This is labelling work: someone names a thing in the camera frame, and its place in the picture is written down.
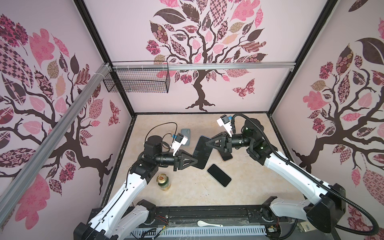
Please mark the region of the light blue phone case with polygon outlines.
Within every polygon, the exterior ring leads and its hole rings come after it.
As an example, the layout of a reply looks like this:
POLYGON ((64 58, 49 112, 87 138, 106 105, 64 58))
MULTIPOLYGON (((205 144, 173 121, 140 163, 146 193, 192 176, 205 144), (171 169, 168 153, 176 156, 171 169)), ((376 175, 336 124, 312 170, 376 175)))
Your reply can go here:
POLYGON ((183 135, 182 144, 188 147, 190 145, 191 140, 191 130, 181 129, 181 134, 183 135))

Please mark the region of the black smartphone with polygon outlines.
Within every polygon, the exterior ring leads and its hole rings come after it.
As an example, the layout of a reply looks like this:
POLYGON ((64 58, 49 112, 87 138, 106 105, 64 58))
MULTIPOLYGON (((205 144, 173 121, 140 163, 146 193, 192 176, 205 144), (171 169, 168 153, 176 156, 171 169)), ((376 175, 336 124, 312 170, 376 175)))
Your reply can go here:
POLYGON ((210 140, 211 138, 200 136, 193 152, 193 158, 197 160, 197 163, 194 165, 195 168, 203 170, 206 167, 213 150, 212 147, 206 145, 210 140))

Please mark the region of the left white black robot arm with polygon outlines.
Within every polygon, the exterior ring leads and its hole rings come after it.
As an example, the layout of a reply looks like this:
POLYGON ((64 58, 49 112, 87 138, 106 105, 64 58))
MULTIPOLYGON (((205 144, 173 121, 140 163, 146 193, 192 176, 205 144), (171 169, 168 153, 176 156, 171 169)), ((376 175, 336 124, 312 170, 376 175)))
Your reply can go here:
POLYGON ((168 152, 163 151, 162 137, 151 136, 146 140, 144 151, 129 169, 125 182, 87 224, 79 223, 74 230, 75 240, 124 240, 139 225, 154 222, 156 206, 142 200, 130 211, 134 199, 157 174, 160 167, 172 166, 174 171, 177 171, 198 162, 180 148, 187 143, 186 136, 177 134, 173 139, 168 152))

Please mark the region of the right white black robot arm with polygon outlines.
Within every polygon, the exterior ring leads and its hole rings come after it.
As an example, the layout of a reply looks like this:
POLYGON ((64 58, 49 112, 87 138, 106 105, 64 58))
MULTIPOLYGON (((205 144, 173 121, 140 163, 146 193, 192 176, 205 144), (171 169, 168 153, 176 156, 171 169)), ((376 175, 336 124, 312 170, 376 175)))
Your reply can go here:
POLYGON ((270 197, 265 202, 264 218, 288 217, 305 220, 323 233, 331 233, 346 211, 342 197, 345 190, 340 185, 329 185, 304 172, 270 143, 260 122, 246 118, 241 133, 235 130, 231 116, 222 115, 217 123, 225 131, 216 135, 206 145, 220 152, 231 153, 233 149, 246 148, 249 156, 262 166, 274 171, 305 197, 303 201, 270 197))

